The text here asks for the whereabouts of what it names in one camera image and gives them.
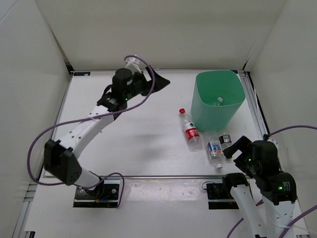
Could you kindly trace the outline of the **clear bottle red label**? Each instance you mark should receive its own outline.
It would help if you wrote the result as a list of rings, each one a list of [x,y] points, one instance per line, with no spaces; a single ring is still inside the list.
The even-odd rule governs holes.
[[[190,150],[195,151],[201,148],[201,137],[196,126],[194,125],[191,116],[184,108],[179,110],[180,124],[186,138]]]

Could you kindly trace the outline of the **clear bottle white cap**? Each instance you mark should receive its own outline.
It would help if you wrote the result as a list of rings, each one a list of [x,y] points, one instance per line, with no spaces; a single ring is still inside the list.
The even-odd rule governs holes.
[[[213,102],[214,106],[221,106],[223,102],[223,98],[222,97],[218,97],[216,98],[216,100]]]

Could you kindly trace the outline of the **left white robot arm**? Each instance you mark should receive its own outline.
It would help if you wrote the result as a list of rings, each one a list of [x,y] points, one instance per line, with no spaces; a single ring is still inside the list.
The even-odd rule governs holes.
[[[45,144],[44,168],[65,185],[84,188],[92,198],[103,195],[101,178],[83,169],[78,158],[86,146],[106,126],[114,122],[127,109],[127,102],[135,96],[147,96],[170,84],[170,81],[158,75],[152,67],[146,67],[151,80],[147,81],[142,72],[133,72],[127,68],[118,69],[87,121],[80,122],[72,131],[60,139],[49,140]]]

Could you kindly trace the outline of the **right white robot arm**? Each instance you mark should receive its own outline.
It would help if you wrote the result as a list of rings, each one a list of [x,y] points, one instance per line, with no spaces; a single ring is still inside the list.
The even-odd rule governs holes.
[[[223,194],[233,198],[248,224],[251,238],[278,238],[293,218],[297,189],[294,178],[280,167],[278,149],[273,142],[252,142],[240,137],[223,153],[226,158],[240,151],[234,160],[238,173],[222,178]],[[265,207],[263,220],[254,203],[247,178],[254,179]]]

